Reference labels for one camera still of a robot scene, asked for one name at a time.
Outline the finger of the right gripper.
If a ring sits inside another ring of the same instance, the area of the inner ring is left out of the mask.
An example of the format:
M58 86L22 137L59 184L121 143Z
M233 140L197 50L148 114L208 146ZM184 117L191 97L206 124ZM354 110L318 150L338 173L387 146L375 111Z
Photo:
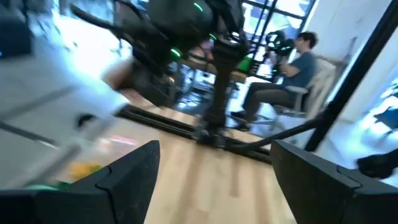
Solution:
M134 12L133 4L117 4L116 9L113 12L113 20L111 22L94 16L80 9L75 4L70 5L70 10L81 20L94 26L109 30L118 39L132 39L132 37L123 29L123 20L128 15L128 12Z

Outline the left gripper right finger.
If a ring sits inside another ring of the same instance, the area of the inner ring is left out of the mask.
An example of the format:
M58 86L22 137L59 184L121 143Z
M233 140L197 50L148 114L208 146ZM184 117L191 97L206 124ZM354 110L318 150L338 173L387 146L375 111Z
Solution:
M397 224L396 187L281 140L271 161L297 223Z

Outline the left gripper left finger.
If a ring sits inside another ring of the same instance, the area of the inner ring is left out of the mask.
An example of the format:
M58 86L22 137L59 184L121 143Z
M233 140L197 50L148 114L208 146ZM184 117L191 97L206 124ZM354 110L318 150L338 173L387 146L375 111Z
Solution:
M1 223L143 223L159 164L152 140L66 189L2 190Z

